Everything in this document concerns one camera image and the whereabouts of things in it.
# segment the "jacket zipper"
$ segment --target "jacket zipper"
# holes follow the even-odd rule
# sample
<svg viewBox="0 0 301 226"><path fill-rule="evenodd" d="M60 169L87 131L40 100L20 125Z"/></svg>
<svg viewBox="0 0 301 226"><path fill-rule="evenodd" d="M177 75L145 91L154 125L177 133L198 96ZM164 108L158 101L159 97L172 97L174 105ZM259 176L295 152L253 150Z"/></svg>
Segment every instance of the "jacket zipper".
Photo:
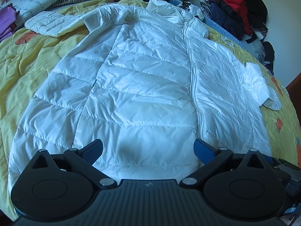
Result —
<svg viewBox="0 0 301 226"><path fill-rule="evenodd" d="M190 97L192 99L193 104L195 105L195 109L196 109L197 115L198 115L197 136L198 136L198 138L202 138L201 127L203 126L202 125L203 117L202 117L202 112L197 104L197 100L195 97L195 89L196 89L196 85L197 85L197 74L196 74L196 65L192 61L192 52L189 47L189 39L186 36L188 27L189 27L189 25L185 22L184 27L183 27L183 36L184 36L184 41L185 41L185 45L186 45L186 49L187 49L188 58L189 58L190 65L191 65L190 66L191 67Z"/></svg>

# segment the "white puffer jacket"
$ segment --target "white puffer jacket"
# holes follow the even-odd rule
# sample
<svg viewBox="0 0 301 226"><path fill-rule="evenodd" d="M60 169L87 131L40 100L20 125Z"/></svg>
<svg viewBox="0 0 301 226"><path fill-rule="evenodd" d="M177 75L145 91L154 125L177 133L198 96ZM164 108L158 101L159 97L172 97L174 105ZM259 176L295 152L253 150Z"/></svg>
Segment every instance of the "white puffer jacket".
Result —
<svg viewBox="0 0 301 226"><path fill-rule="evenodd" d="M84 16L44 12L27 22L59 36L90 33L30 101L9 158L9 189L38 149L104 144L94 166L116 179L182 179L199 166L197 137L215 147L271 155L248 71L185 10L105 5Z"/></svg>

